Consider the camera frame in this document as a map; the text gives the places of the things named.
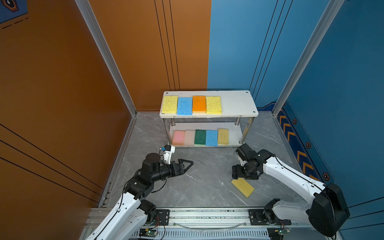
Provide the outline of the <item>pink sponge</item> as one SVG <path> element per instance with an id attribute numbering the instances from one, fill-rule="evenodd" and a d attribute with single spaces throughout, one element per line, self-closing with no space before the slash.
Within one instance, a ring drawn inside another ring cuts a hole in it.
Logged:
<path id="1" fill-rule="evenodd" d="M 174 131 L 174 134 L 173 134 L 172 145 L 183 146 L 184 139 L 185 139 L 185 131 L 176 130 Z"/>

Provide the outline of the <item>white beige sponge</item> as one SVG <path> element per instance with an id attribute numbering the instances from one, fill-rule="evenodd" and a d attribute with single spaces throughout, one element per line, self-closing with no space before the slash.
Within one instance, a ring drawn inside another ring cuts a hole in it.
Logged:
<path id="1" fill-rule="evenodd" d="M 196 136 L 195 130 L 185 130 L 184 146 L 185 147 L 194 147 L 195 146 L 195 136 Z"/>

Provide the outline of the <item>light blue sponge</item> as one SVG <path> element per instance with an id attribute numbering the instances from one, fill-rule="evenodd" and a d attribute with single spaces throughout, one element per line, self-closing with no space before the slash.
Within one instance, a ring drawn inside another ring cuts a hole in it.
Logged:
<path id="1" fill-rule="evenodd" d="M 206 146 L 218 146 L 218 130 L 206 130 Z"/>
<path id="2" fill-rule="evenodd" d="M 177 115 L 191 116 L 192 114 L 193 114 L 193 98 L 192 97 L 178 98 Z"/>

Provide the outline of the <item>white two-tier shelf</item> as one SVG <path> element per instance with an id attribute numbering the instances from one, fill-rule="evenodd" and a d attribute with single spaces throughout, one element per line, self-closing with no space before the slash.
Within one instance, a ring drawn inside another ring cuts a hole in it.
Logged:
<path id="1" fill-rule="evenodd" d="M 168 142 L 172 142 L 174 131 L 185 130 L 229 130 L 229 143 L 218 144 L 218 147 L 238 147 L 244 143 L 246 136 L 259 115 L 253 97 L 248 90 L 243 91 L 167 91 L 163 97 L 177 96 L 191 98 L 193 96 L 220 97 L 222 113 L 220 115 L 193 113 L 191 116 L 166 114 L 160 110 L 160 118 L 164 122 Z"/>

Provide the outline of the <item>yellow green sponge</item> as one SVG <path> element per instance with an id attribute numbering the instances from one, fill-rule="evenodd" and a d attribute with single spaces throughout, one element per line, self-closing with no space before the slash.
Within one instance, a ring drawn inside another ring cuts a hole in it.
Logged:
<path id="1" fill-rule="evenodd" d="M 178 96 L 164 96 L 162 114 L 176 114 L 178 109 Z"/>

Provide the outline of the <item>orange sponge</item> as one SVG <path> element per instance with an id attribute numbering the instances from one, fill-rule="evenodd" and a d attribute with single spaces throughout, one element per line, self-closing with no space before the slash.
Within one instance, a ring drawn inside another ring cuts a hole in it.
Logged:
<path id="1" fill-rule="evenodd" d="M 205 114 L 206 111 L 206 96 L 193 96 L 193 114 Z"/>

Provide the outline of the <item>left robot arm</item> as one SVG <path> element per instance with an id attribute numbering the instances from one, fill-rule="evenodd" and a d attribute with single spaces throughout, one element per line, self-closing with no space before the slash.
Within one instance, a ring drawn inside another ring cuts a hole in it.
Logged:
<path id="1" fill-rule="evenodd" d="M 128 240 L 147 222 L 155 218 L 156 206 L 146 197 L 154 193 L 157 181 L 185 174 L 193 161 L 178 159 L 164 163 L 158 153 L 150 153 L 141 169 L 129 179 L 122 190 L 120 199 L 99 226 L 87 237 L 88 240 Z"/>

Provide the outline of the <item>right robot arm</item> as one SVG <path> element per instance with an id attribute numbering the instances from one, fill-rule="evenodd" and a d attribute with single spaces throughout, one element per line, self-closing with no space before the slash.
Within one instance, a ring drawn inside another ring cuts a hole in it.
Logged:
<path id="1" fill-rule="evenodd" d="M 236 153 L 241 164 L 232 167 L 234 180 L 258 180 L 262 174 L 266 174 L 279 180 L 305 200 L 305 203 L 293 203 L 273 199 L 263 210 L 250 210 L 253 225 L 283 227 L 289 221 L 295 221 L 310 224 L 326 237 L 337 237 L 337 232 L 350 217 L 344 194 L 338 185 L 325 185 L 314 180 L 286 165 L 267 150 L 256 152 L 243 144 L 237 148 Z"/>

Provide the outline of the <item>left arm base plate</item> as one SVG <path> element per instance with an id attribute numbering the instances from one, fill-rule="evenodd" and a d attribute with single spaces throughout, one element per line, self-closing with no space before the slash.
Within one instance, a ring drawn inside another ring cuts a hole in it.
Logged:
<path id="1" fill-rule="evenodd" d="M 170 210 L 169 209 L 156 209 L 154 225 L 164 225 L 168 226 L 170 220 Z"/>

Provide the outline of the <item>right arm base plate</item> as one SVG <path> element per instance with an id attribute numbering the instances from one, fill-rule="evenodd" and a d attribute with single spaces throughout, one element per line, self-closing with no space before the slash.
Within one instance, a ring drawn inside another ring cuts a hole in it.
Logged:
<path id="1" fill-rule="evenodd" d="M 274 226 L 292 224 L 291 220 L 279 219 L 272 210 L 249 209 L 249 218 L 252 226 Z"/>

